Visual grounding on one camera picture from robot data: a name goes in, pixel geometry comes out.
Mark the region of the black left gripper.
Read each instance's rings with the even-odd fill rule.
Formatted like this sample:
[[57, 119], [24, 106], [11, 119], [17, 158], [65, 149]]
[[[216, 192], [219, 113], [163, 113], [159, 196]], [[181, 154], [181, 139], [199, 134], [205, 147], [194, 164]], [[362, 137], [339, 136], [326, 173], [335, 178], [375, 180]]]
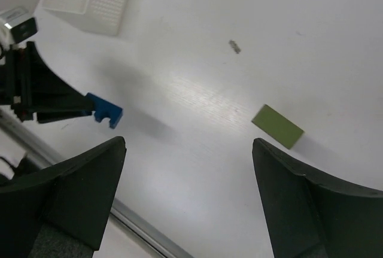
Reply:
[[[1, 51], [1, 105], [9, 106], [19, 120], [33, 120], [33, 113], [28, 110], [25, 70], [22, 67], [26, 62], [25, 51], [21, 48]], [[29, 107], [36, 111], [38, 123], [92, 115], [93, 102], [45, 64], [33, 41], [26, 43], [26, 54], [31, 70]]]

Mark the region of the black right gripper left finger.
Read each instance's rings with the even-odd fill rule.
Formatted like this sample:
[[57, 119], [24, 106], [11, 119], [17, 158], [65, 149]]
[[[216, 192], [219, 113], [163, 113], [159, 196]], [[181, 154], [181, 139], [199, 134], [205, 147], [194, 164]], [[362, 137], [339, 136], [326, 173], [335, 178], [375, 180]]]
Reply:
[[126, 155], [114, 137], [44, 169], [1, 176], [1, 257], [93, 257]]

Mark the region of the green arch wood block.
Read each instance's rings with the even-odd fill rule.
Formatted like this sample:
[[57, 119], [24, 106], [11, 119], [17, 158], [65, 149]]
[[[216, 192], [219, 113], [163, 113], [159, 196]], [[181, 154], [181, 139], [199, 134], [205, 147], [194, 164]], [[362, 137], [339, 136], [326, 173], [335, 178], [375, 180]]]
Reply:
[[261, 107], [251, 122], [287, 149], [293, 148], [305, 133], [267, 104]]

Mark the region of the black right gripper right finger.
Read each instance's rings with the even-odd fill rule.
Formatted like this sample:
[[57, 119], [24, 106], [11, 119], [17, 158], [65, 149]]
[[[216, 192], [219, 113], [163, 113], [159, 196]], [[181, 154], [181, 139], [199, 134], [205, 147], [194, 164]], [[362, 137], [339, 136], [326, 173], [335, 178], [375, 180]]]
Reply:
[[382, 257], [382, 191], [253, 142], [254, 172], [275, 257]]

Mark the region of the blue wood block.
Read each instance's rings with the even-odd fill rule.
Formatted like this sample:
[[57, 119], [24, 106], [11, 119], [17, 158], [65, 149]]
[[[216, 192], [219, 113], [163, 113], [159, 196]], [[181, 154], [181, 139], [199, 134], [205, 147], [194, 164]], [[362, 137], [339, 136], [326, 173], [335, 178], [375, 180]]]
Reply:
[[101, 123], [103, 119], [109, 119], [110, 128], [115, 129], [123, 116], [123, 109], [92, 93], [87, 93], [86, 97], [94, 104], [93, 116], [95, 120]]

